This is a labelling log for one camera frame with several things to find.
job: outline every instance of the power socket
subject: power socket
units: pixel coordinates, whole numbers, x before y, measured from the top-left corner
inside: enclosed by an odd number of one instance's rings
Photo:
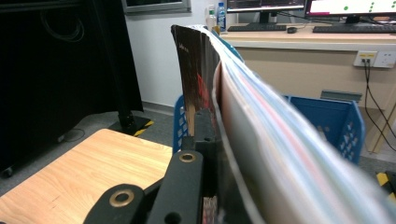
[[[373,67],[376,54],[377,54],[377,51],[359,50],[358,54],[356,55],[355,62],[353,63],[353,65],[363,67],[364,62],[362,60],[370,59],[370,67]]]
[[[374,67],[393,68],[396,62],[396,51],[379,51],[376,54]]]

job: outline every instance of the black cable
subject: black cable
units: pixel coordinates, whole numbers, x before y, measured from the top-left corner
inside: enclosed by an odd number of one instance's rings
[[[70,43],[76,43],[84,37],[84,35],[85,35],[84,24],[82,23],[81,19],[78,18],[77,16],[75,16],[76,17],[76,30],[69,35],[60,35],[50,28],[50,25],[47,21],[47,13],[48,13],[47,10],[40,11],[41,23],[42,23],[43,27],[45,28],[45,30],[50,35],[52,35],[54,38],[62,40],[62,41],[70,42]]]
[[[393,148],[393,147],[390,145],[390,142],[388,141],[387,137],[384,135],[384,132],[383,132],[383,131],[378,127],[378,125],[375,123],[375,121],[373,120],[373,118],[371,117],[371,115],[370,115],[370,113],[369,113],[369,111],[368,111],[368,109],[367,109],[367,95],[370,94],[370,96],[371,96],[371,98],[373,99],[373,101],[375,102],[375,105],[377,106],[378,110],[381,111],[381,108],[379,107],[379,105],[378,105],[378,103],[376,102],[375,98],[374,98],[373,95],[370,93],[370,92],[371,92],[371,90],[370,90],[370,85],[369,85],[369,83],[370,83],[370,60],[367,60],[367,61],[366,61],[366,60],[363,59],[362,61],[363,61],[363,63],[364,63],[364,73],[365,73],[365,76],[366,76],[366,94],[365,94],[365,96],[364,96],[364,110],[366,111],[366,114],[367,114],[367,116],[369,117],[370,121],[371,121],[371,122],[374,124],[374,126],[379,130],[379,132],[381,133],[382,137],[384,137],[384,140],[385,140],[385,142],[387,142],[388,146],[389,146],[393,151],[396,151],[396,149]],[[388,126],[389,126],[389,128],[390,128],[389,122],[388,122],[387,118],[385,117],[385,115],[383,114],[382,111],[381,111],[381,114],[383,115],[383,117],[384,117],[386,123],[388,124]]]
[[[321,22],[321,23],[327,23],[327,24],[333,24],[333,22],[326,22],[326,21],[338,22],[337,20],[328,20],[328,19],[308,19],[308,18],[301,17],[301,16],[291,15],[291,14],[289,14],[289,12],[279,12],[278,14],[281,16],[294,17],[294,18],[298,18],[298,19],[302,19],[302,20],[306,20],[306,21]]]

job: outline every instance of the white wall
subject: white wall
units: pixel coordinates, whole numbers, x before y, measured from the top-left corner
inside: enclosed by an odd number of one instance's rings
[[[191,0],[191,13],[126,16],[143,102],[174,106],[182,94],[171,26],[205,24],[205,8],[219,0]]]

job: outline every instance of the computer monitor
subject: computer monitor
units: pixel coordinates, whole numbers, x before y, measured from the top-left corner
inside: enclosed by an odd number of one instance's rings
[[[346,17],[346,24],[357,23],[360,17],[395,16],[395,0],[307,0],[305,16]]]
[[[260,12],[260,23],[280,11],[302,10],[305,0],[227,0],[227,13]]]
[[[124,13],[155,14],[166,12],[191,12],[191,0],[121,0]]]

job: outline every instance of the wooden table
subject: wooden table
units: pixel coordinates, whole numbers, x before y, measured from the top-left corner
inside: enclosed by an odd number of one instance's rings
[[[162,178],[172,148],[101,130],[0,198],[0,221],[82,223],[108,189]]]

